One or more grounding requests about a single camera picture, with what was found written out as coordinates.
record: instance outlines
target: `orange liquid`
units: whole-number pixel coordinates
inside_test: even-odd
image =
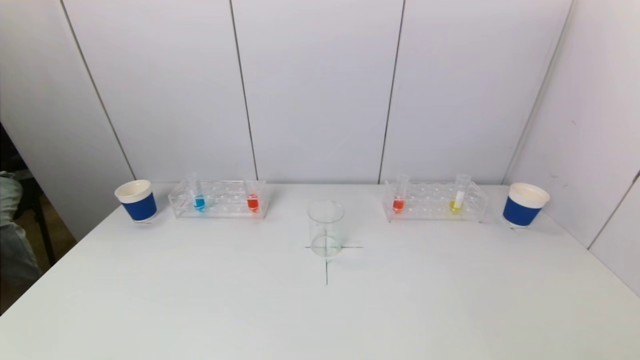
[[[404,209],[404,200],[400,199],[399,197],[396,197],[394,199],[394,211],[396,213],[401,213],[402,209]]]
[[[249,207],[249,210],[251,210],[252,212],[256,212],[258,211],[258,207],[260,206],[258,204],[258,195],[250,194],[249,196],[246,197],[246,205]]]

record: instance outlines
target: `test tube rack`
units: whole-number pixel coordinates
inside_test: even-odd
[[[244,181],[201,181],[205,208],[193,205],[188,182],[183,180],[169,194],[169,203],[176,218],[245,218],[262,220],[269,206],[269,193],[265,181],[257,181],[258,209],[247,205]]]
[[[394,211],[397,183],[385,181],[383,206],[389,222],[397,220],[466,220],[482,222],[489,196],[474,182],[469,184],[462,208],[454,212],[455,183],[409,183],[404,206]]]

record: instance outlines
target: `beaker rim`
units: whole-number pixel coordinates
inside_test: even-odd
[[[334,218],[331,218],[331,220],[327,221],[327,220],[318,220],[317,217],[313,216],[311,214],[312,212],[312,208],[314,205],[318,205],[320,203],[331,203],[333,205],[333,207],[335,209],[338,209],[339,212],[336,214],[336,216]],[[320,224],[333,224],[334,222],[338,222],[340,220],[342,220],[342,218],[344,217],[344,206],[342,206],[341,203],[335,201],[335,200],[318,200],[318,201],[314,201],[311,204],[309,204],[309,207],[307,209],[307,215],[309,216],[309,218],[315,222],[318,222]]]

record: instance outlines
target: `test tube with blue liquid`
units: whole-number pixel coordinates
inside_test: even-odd
[[[196,174],[191,174],[187,177],[187,189],[193,201],[193,207],[198,211],[204,211],[206,208],[204,192],[202,191],[202,184],[200,184],[200,180],[198,180]]]

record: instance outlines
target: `blue paper cup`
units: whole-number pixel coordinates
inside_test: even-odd
[[[146,222],[157,213],[149,180],[129,181],[116,189],[116,197],[134,222]]]
[[[551,196],[537,186],[512,184],[502,217],[511,227],[527,227],[549,199]]]

